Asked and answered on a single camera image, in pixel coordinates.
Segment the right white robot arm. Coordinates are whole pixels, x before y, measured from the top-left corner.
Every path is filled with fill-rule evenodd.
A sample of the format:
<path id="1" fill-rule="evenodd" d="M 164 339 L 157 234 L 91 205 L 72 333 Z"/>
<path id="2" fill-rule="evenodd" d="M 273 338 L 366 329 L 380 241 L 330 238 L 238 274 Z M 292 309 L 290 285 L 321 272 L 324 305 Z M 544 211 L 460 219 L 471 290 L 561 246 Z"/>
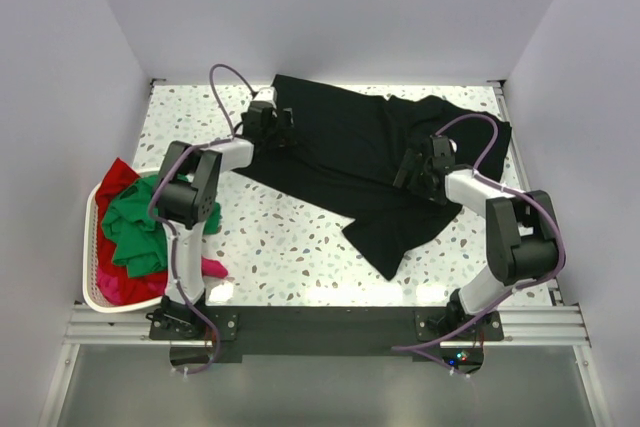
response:
<path id="1" fill-rule="evenodd" d="M 481 319 L 518 288 L 550 278 L 565 264 L 549 194 L 512 189 L 459 164 L 445 136 L 407 149 L 393 186 L 440 205 L 459 204 L 485 220 L 486 266 L 451 294 L 440 317 L 429 320 L 440 335 L 469 339 Z"/>

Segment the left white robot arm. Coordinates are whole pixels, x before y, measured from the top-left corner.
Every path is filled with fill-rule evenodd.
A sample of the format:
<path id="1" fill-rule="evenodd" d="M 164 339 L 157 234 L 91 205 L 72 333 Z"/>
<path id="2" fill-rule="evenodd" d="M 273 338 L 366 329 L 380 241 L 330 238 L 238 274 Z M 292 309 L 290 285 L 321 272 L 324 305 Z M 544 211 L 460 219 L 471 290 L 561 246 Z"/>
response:
<path id="1" fill-rule="evenodd" d="M 250 166 L 256 153 L 293 143 L 291 108 L 254 100 L 241 114 L 241 131 L 226 139 L 192 145 L 172 142 L 157 174 L 149 216 L 162 224 L 167 239 L 168 281 L 164 299 L 181 304 L 173 329 L 185 339 L 200 337 L 207 315 L 196 308 L 205 293 L 202 237 L 213 215 L 220 176 Z"/>

